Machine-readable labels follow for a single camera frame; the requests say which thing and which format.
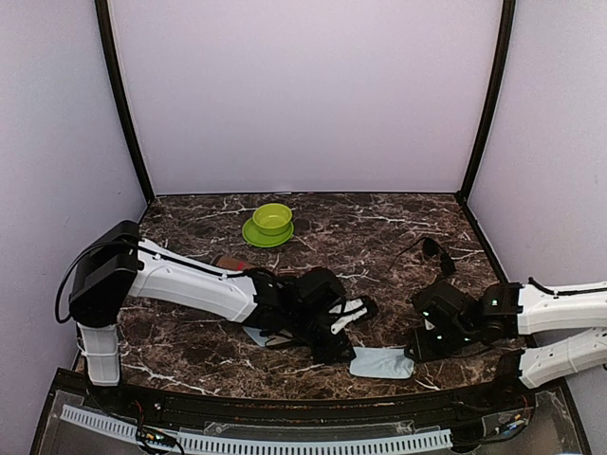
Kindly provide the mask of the black sunglasses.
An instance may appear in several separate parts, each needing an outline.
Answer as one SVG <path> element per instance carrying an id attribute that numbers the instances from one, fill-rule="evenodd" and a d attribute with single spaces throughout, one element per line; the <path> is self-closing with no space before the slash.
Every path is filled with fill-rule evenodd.
<path id="1" fill-rule="evenodd" d="M 394 256 L 392 262 L 386 269 L 386 271 L 390 271 L 396 264 L 397 260 L 403 256 L 405 253 L 411 251 L 418 245 L 421 245 L 422 254 L 426 258 L 437 258 L 440 265 L 441 274 L 444 278 L 451 277 L 456 272 L 455 260 L 450 255 L 450 253 L 442 247 L 437 241 L 433 238 L 425 236 L 419 238 L 414 241 L 409 246 L 403 248 L 398 251 Z"/>

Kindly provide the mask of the black checkered glasses case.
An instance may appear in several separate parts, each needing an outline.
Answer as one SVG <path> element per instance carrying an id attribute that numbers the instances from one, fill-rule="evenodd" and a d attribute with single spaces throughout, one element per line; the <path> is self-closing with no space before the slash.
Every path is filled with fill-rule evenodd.
<path id="1" fill-rule="evenodd" d="M 281 350 L 293 347 L 303 347 L 305 343 L 291 334 L 270 334 L 264 341 L 264 346 L 270 350 Z"/>

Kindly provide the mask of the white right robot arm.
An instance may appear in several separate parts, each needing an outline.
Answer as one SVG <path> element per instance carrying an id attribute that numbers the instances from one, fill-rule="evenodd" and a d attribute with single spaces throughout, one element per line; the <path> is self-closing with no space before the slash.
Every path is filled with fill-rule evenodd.
<path id="1" fill-rule="evenodd" d="M 484 402 L 494 411 L 517 400 L 521 384 L 535 389 L 606 362 L 605 282 L 552 288 L 535 280 L 503 282 L 476 299 L 441 281 L 414 294 L 412 304 L 424 320 L 407 348 L 417 363 L 452 357 L 475 343 L 489 346 L 539 332 L 577 330 L 550 345 L 503 355 L 496 381 L 484 391 Z"/>

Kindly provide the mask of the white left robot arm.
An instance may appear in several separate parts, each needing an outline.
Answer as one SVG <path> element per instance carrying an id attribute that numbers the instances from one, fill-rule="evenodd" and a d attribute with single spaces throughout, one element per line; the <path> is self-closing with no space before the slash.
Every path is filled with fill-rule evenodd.
<path id="1" fill-rule="evenodd" d="M 66 286 L 72 290 L 63 296 Z M 118 315 L 128 297 L 163 300 L 213 313 L 228 321 L 287 335 L 311 350 L 316 362 L 353 358 L 345 327 L 368 311 L 361 298 L 348 299 L 326 268 L 300 277 L 262 268 L 234 271 L 177 255 L 122 221 L 85 248 L 70 264 L 56 295 L 66 300 L 83 341 L 90 382 L 114 413 L 134 405 L 133 391 L 120 382 Z"/>

